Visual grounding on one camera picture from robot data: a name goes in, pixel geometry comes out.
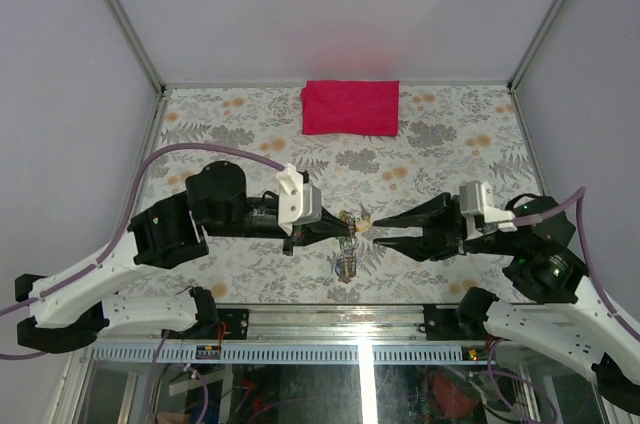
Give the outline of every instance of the gray wall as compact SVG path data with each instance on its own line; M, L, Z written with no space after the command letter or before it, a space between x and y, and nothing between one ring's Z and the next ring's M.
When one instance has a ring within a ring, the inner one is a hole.
M102 0L0 0L0 306L104 244L154 95ZM24 353L0 319L0 352ZM0 421L43 422L66 357L0 361Z
M605 287L640 319L640 0L570 0L518 90L558 198L587 187Z
M121 0L167 82L506 81L552 0Z

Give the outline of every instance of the red cloth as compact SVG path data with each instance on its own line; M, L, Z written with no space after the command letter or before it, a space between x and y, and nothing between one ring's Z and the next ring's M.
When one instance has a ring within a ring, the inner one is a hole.
M309 81L302 90L302 134L398 135L398 81Z

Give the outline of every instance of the floral tablecloth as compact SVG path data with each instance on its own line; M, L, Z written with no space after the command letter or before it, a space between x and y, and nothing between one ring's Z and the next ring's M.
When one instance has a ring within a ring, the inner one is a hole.
M538 190L514 107L503 86L401 86L396 138L301 134L300 88L174 89L157 147L211 142L292 162L322 190L323 205L361 218L358 273L349 284L332 271L337 240L282 254L282 243L258 239L209 239L208 256L162 277L142 279L127 292L173 294L187 286L210 288L228 303L426 303L457 302L480 285L510 301L525 300L501 273L508 258L457 256L414 262L376 237L419 231L372 228L366 219L393 216L460 183L487 180L497 203ZM225 158L202 151L177 152L149 171L143 208L184 189L184 180ZM273 170L238 162L248 195L276 190Z

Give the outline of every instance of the cable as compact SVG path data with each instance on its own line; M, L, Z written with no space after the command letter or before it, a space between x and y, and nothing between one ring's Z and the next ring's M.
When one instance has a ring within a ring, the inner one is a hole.
M202 406L200 417L198 417L198 420L196 421L196 424L202 424L204 422L205 416L207 415L207 410L209 409L209 387L207 385L207 381L204 379L204 377L202 377L202 374L200 374L191 366L187 366L186 369L191 371L191 373L196 376L202 384L202 389L204 391L204 405Z
M0 361L26 361L44 356L46 352L32 352L31 354L0 354Z
M556 207L549 209L548 211L542 212L540 214L531 214L530 216L516 217L511 222L516 227L524 227L524 226L531 226L533 224L539 224L542 221L551 219L552 217L557 216L561 212L564 212L567 209L569 209L576 202L578 202L579 199L582 199L584 197L585 192L586 192L585 187L581 186L576 192L573 193L571 197L569 197L569 199L557 205Z
M222 357L222 341L224 341L224 335L227 333L227 323L220 321L218 323L218 348L220 349L220 357Z
M618 323L629 333L631 336L635 338L636 341L640 342L640 333L636 331L631 324L627 322L627 320L618 315L618 310L615 308L609 296L607 295L604 287L602 286L602 282L598 277L598 274L595 271L595 266L591 260L591 252L589 251L589 246L587 245L587 236L584 230L584 216L583 216L583 197L578 200L578 204L576 205L576 221L578 224L578 237L580 238L580 246L582 247L582 255L584 256L584 262L587 265L587 269L589 270L589 274L591 277L591 282L593 283L593 288L596 290L598 297L602 300L604 307L607 308L609 314L618 321Z
M504 206L505 210L512 211L515 205L518 203L518 201L523 197L528 197L529 199L538 199L541 196L537 194L532 194L531 192L525 192L524 194L520 194L519 196L516 196L513 199L511 199L509 202L507 202L507 205Z
M240 409L242 409L242 404L244 404L244 401L247 400L247 398L249 397L249 394L251 394L251 389L247 389L247 392L245 392L244 397L240 401L240 404L238 404L238 407L236 407L236 410L233 412L232 417L238 414L238 412L240 412Z
M474 372L472 374L474 375L486 375L489 376L489 380L491 381L491 384L493 384L493 387L495 388L496 394L498 395L498 397L500 398L500 400L502 401L502 403L507 406L507 409L509 409L512 413L514 413L516 416L518 416L518 418L522 421L528 422L530 424L556 424L558 422L558 410L555 407L555 404L553 403L553 401L551 400L551 398L547 395L546 392L544 392L543 389L541 389L540 387L536 386L533 382L524 379L520 376L517 376L515 374L511 374L510 372L504 372L504 371L494 371L493 370L493 358L495 356L496 353L496 349L498 348L498 346L504 342L504 339L498 339L496 341L496 343L491 346L491 349L489 350L489 357L487 358L487 370L483 371L483 372ZM502 391L500 390L500 386L498 386L498 383L496 381L495 376L503 376L503 377L508 377L509 379L512 379L514 381L518 381L521 382L522 384L525 384L527 386L529 386L531 389L533 389L536 394L538 396L541 396L545 401L547 401L549 403L549 406L551 407L551 413L553 414L553 417L551 418L550 421L538 421L536 419L532 419L530 417L528 417L527 415L523 414L522 412L520 412L520 410L518 408L516 408L513 404L511 404L507 398L504 396L504 394L502 393Z
M162 346L164 346L165 341L169 337L169 331L164 331L162 334L162 339L160 339L160 344L153 352L153 358L151 359L151 367L149 368L149 376L147 377L147 384L144 386L144 402L147 406L147 420L149 418L152 419L151 422L156 422L156 418L153 415L153 405L151 404L151 388L153 387L153 380L155 379L156 367L158 366L158 357L160 356L160 351L162 350Z
M136 174L135 174L134 179L133 179L133 183L131 184L131 189L129 191L129 196L127 198L127 203L126 203L124 212L122 213L122 218L120 219L120 222L118 223L118 227L116 228L116 231L115 231L113 237L111 238L111 241L109 241L107 246L102 250L102 252L96 258L96 262L93 263L93 264L89 264L88 266L86 266L85 268L83 268L80 271L76 272L75 274L67 277L66 279L63 279L62 281L54 284L50 288L45 289L44 291L42 291L40 293L40 298L41 299L45 298L47 296L50 296L54 292L57 292L60 289L62 289L63 287L66 287L69 284L77 281L78 279L86 276L89 272L93 271L96 267L100 266L100 264L102 264L102 262L105 261L105 259L109 256L109 254L111 254L113 252L113 250L116 248L116 246L120 242L120 239L122 238L122 236L123 236L123 234L124 234L124 232L125 232L125 230L127 228L127 224L129 222L129 218L131 217L131 214L133 212L133 206L135 205L135 202L136 202L136 197L138 195L138 189L140 188L140 183L142 182L142 178L144 177L144 174L145 174L146 170L148 169L148 167L156 159L158 159L161 156L164 156L165 154L168 154L170 152L175 152L175 151L184 151L184 150L220 152L222 154L229 154L229 155L232 155L232 156L242 157L242 158L249 159L249 160L252 160L252 161L255 161L255 162L259 162L259 163L264 164L266 166L272 167L273 169L275 169L277 171L283 171L285 169L285 166L283 166L279 162L272 161L271 159L267 159L266 157L260 156L258 154L254 154L254 153L249 152L249 151L243 151L241 149L234 149L232 147L219 146L217 144L206 144L206 143L199 143L199 142L189 142L189 143L183 143L183 144L171 144L169 146L162 147L162 148L158 149L157 151L152 152L151 154L149 154L149 156L146 159L144 159L140 163L140 167L136 171ZM18 309L22 309L23 307L30 306L31 304L33 304L33 303L35 303L37 301L38 301L37 298L30 297L29 299L26 299L26 300L24 300L22 302L19 302L17 304L13 304L13 305L11 305L9 307L6 307L4 309L0 309L0 317L4 316L6 314L10 314L12 312L15 312ZM46 354L46 353L25 354L23 356L20 356L20 355L13 356L13 355L10 355L10 354L0 354L0 360L33 359L35 357L40 357L40 356L42 356L44 354Z
M593 283L593 288L596 291L596 294L606 307L607 311L611 317L613 317L620 326L624 330L626 330L636 341L640 343L640 332L635 330L631 324L622 316L618 314L618 310L613 305L607 292L604 290L604 286L598 277L598 273L595 270L595 266L593 265L593 261L591 259L591 252L589 251L589 245L587 244L587 236L584 229L584 214L583 214L583 205L584 205L584 196L586 194L586 188L581 186L569 199L564 201L562 204L545 211L541 214L533 214L531 216L522 216L514 219L512 223L516 227L530 226L533 224L538 224L542 221L545 221L551 217L554 217L561 212L566 211L569 207L571 207L574 203L576 204L576 223L578 227L578 237L580 239L580 247L582 248L582 255L584 257L584 262L589 270L589 275L591 277L591 282Z

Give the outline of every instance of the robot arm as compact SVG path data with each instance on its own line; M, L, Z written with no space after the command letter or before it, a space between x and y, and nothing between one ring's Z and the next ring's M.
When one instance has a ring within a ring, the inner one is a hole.
M107 334L147 335L162 329L180 337L211 333L218 319L207 290L195 287L169 297L115 293L139 278L205 256L205 233L283 239L288 255L295 246L349 236L347 225L322 207L320 191L308 176L289 164L276 179L279 195L267 192L248 198L242 169L227 161L214 162L187 178L184 192L131 219L129 232L101 263L96 264L97 257L105 248L54 276L20 276L16 300L32 303L30 317L18 324L18 343L62 353Z
M422 237L376 239L412 259L437 261L456 254L509 255L505 276L525 297L564 314L579 332L528 316L488 291L472 288L457 315L461 327L520 342L573 369L598 385L607 400L640 414L640 352L638 341L615 319L598 296L587 266L568 248L575 227L564 212L549 219L542 213L558 207L551 197L515 207L518 198L497 209L488 183L460 186L460 194L444 193L410 211L374 222L382 227L421 227ZM516 227L526 218L532 225ZM640 324L616 306L635 330Z

